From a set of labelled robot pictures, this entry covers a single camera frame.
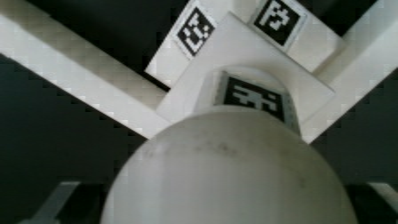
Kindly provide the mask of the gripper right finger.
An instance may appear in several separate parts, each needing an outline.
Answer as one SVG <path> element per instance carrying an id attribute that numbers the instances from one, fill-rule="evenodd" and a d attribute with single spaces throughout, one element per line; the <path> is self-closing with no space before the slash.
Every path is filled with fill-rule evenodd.
<path id="1" fill-rule="evenodd" d="M 372 199 L 369 202 L 369 223 L 398 224 L 398 191 L 383 182 L 369 183 Z"/>

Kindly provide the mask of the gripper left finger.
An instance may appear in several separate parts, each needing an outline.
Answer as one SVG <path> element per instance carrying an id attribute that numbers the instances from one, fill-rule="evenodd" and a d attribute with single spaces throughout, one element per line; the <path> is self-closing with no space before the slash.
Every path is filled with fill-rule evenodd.
<path id="1" fill-rule="evenodd" d="M 79 186 L 79 181 L 63 181 L 59 183 L 35 216 L 20 221 L 19 224 L 61 224 L 58 216 Z"/>

